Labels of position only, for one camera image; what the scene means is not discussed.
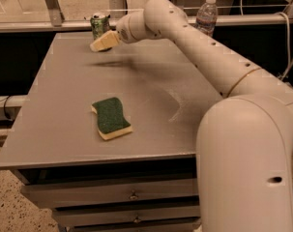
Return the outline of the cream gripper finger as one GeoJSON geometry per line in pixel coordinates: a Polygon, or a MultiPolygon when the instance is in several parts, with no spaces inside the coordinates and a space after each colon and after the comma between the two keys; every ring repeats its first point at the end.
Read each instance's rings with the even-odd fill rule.
{"type": "Polygon", "coordinates": [[[103,51],[113,46],[118,45],[120,39],[116,31],[109,30],[103,33],[99,38],[95,39],[91,44],[90,48],[94,52],[103,51]]]}

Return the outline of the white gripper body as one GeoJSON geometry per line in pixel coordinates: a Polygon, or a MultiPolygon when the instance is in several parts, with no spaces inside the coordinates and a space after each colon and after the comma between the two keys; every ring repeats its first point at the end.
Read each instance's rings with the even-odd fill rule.
{"type": "Polygon", "coordinates": [[[132,44],[142,40],[156,40],[160,36],[149,29],[142,11],[126,14],[116,24],[122,42],[132,44]]]}

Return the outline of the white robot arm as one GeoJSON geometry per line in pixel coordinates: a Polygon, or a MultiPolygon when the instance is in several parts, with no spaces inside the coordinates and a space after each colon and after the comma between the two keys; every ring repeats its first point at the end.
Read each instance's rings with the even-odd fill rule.
{"type": "Polygon", "coordinates": [[[221,94],[196,139],[203,232],[293,232],[293,88],[150,0],[91,43],[169,39],[221,94]]]}

